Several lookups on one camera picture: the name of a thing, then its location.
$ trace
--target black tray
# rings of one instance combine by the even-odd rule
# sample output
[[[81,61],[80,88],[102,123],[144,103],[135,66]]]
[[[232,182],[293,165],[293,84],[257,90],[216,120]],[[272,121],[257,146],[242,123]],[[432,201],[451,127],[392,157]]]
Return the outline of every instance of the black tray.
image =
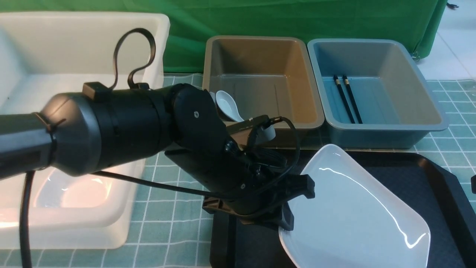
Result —
[[[278,151],[289,157],[294,152]],[[302,151],[294,173],[315,153]],[[431,233],[428,268],[476,268],[476,215],[453,174],[418,154],[348,153],[425,219]],[[213,218],[210,263],[213,268],[295,268],[277,231],[245,226],[223,213]]]

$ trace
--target teal grid mat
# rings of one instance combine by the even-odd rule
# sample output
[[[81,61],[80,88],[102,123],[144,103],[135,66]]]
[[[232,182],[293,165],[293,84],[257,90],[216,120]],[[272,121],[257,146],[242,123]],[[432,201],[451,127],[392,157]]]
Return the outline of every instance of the teal grid mat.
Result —
[[[164,86],[190,83],[202,76],[168,76]],[[476,82],[428,81],[443,106],[450,127],[430,133],[408,152],[419,153],[455,174],[476,211],[470,178],[476,174]],[[306,138],[303,147],[329,143],[325,128]],[[146,161],[143,179],[204,189],[164,154]],[[200,209],[199,196],[139,186],[126,244],[111,250],[33,250],[36,267],[201,268],[209,267],[212,216]],[[20,267],[18,250],[0,250],[0,267]]]

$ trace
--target white sink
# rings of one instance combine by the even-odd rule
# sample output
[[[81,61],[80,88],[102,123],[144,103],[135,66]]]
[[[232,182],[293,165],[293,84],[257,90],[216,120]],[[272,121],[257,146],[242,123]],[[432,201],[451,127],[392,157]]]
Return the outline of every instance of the white sink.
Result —
[[[53,95],[80,92],[84,82],[111,85],[114,47],[125,32],[137,27],[155,35],[157,54],[135,82],[161,87],[169,26],[162,14],[0,13],[0,114],[40,111]],[[146,39],[130,35],[119,51],[116,88],[126,89],[128,73],[148,57]],[[144,164],[139,160],[108,171],[140,177]],[[19,247],[23,182],[23,174],[0,180],[0,249]],[[136,188],[100,176],[71,177],[52,167],[38,171],[30,202],[31,248],[120,247],[127,238]]]

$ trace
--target chopsticks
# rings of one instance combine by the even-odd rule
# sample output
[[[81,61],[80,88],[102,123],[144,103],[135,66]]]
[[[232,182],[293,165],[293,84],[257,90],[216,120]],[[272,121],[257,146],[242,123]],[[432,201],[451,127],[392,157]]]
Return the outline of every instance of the chopsticks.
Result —
[[[342,86],[340,85],[339,78],[335,74],[334,74],[334,82],[336,83],[337,89],[339,89],[340,98],[342,99],[342,102],[344,103],[344,106],[346,108],[347,115],[349,116],[350,122],[352,124],[355,124],[356,122],[354,121],[354,117],[352,116],[352,112],[350,111],[350,107],[349,107],[349,104],[347,103],[347,99],[346,99],[346,96],[344,94],[344,90],[342,89]]]
[[[357,122],[358,124],[362,124],[362,118],[360,117],[360,113],[358,112],[356,100],[352,93],[352,89],[350,88],[349,80],[345,74],[342,76],[342,80],[344,80],[344,84],[346,85],[347,94],[349,95],[352,108],[354,109],[354,112],[356,114]],[[352,124],[355,124],[356,122],[350,110],[349,103],[347,102],[346,95],[344,94],[344,90],[342,89],[342,85],[340,84],[339,78],[335,74],[334,74],[334,82],[336,83],[337,89],[339,90],[340,98],[342,99],[342,102],[344,103],[344,107],[346,108],[346,112],[347,112],[347,115],[349,116],[350,122]]]
[[[358,112],[356,100],[354,99],[354,95],[352,94],[352,90],[350,89],[349,79],[347,79],[347,76],[344,74],[342,76],[342,80],[344,80],[344,84],[346,85],[347,95],[349,95],[350,103],[352,104],[352,108],[354,108],[354,112],[356,113],[357,121],[359,124],[362,124],[362,118],[360,117],[360,113]]]

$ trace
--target green curtain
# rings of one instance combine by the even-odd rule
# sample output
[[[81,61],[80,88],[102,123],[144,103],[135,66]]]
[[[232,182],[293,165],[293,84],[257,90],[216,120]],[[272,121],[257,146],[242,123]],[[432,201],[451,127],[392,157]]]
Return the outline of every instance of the green curtain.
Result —
[[[166,72],[201,72],[214,35],[392,39],[426,57],[446,0],[0,0],[0,11],[129,11],[170,18]]]

